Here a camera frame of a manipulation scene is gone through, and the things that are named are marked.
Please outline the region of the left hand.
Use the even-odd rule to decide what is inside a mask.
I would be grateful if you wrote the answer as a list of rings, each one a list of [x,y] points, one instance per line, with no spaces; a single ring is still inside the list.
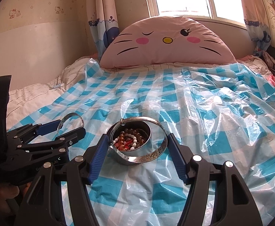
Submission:
[[[0,215],[12,215],[12,209],[7,203],[8,199],[14,199],[20,193],[18,186],[11,184],[0,184]]]

